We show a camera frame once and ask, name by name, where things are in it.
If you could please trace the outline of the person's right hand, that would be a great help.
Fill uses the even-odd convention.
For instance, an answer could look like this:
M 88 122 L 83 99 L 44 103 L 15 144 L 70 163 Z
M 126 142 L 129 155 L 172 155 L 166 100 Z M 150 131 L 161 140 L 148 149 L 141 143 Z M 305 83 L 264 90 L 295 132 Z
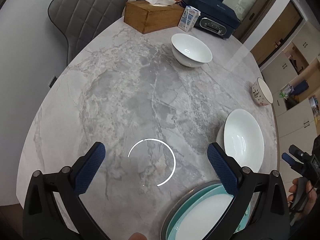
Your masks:
M 299 184 L 298 178 L 292 181 L 292 186 L 289 188 L 290 195 L 287 198 L 288 205 L 290 205 L 290 203 L 293 202 L 294 194 L 297 191 L 298 184 Z M 308 201 L 304 206 L 302 213 L 300 214 L 301 218 L 307 216 L 311 212 L 317 200 L 316 190 L 313 188 L 313 185 L 311 184 L 310 181 L 307 182 L 305 190 L 306 190 L 306 193 L 308 193 Z

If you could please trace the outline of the person's left hand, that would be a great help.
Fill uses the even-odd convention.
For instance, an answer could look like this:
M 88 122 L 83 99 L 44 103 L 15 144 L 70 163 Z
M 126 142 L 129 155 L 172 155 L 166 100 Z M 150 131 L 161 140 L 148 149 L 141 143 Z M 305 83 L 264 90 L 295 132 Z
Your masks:
M 142 233 L 135 232 L 130 236 L 129 240 L 147 240 L 147 238 Z

